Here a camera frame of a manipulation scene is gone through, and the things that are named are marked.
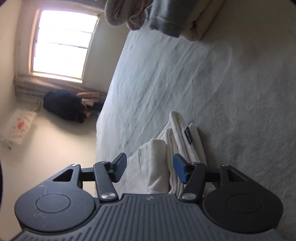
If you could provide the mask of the cream Pooh t-shirt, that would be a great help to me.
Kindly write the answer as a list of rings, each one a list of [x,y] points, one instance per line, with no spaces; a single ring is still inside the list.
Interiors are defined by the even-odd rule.
[[[188,163],[207,164],[204,148],[194,123],[171,111],[157,138],[143,144],[127,159],[126,170],[116,185],[119,194],[175,194],[180,197],[185,185],[173,167],[173,156],[180,154]]]

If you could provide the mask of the hanging dark clothes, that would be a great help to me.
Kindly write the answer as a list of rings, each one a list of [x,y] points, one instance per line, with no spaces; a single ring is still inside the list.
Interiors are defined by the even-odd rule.
[[[64,120],[83,123],[91,115],[100,113],[104,102],[105,96],[98,91],[51,91],[44,96],[43,107]]]

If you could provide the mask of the grey bed sheet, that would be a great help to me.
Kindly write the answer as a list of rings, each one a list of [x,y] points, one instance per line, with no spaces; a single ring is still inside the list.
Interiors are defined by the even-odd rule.
[[[295,4],[226,1],[198,42],[131,31],[97,121],[97,161],[132,155],[178,111],[208,165],[229,164],[284,205],[295,237]]]

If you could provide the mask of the grey window curtain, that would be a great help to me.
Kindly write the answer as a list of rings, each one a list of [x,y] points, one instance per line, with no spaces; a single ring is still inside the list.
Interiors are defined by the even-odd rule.
[[[104,102],[106,98],[105,92],[87,88],[83,84],[70,81],[20,75],[14,78],[14,84],[17,99],[23,101],[41,101],[51,91],[90,92],[91,96],[98,98],[100,102]]]

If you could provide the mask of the folded grey sweater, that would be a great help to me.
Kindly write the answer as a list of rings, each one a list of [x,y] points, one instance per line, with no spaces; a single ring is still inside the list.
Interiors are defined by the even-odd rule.
[[[152,1],[145,9],[147,25],[151,30],[178,38],[199,3],[194,0]]]

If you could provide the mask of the folded grey pink duvet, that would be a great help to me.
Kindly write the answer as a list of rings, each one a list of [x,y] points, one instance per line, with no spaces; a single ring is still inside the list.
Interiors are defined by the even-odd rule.
[[[147,0],[114,0],[106,1],[105,19],[111,26],[126,24],[132,31],[139,30],[145,22],[145,9],[152,1]]]

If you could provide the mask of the folded cream garment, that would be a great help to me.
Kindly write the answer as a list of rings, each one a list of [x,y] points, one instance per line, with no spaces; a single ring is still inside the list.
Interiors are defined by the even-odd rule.
[[[225,0],[200,0],[189,14],[186,25],[180,36],[191,42],[197,42],[203,38]]]

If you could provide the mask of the covered wall air conditioner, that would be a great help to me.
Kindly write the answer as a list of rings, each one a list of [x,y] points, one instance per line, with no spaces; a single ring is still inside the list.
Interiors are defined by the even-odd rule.
[[[1,146],[11,150],[22,145],[36,116],[35,111],[17,108],[1,127]]]

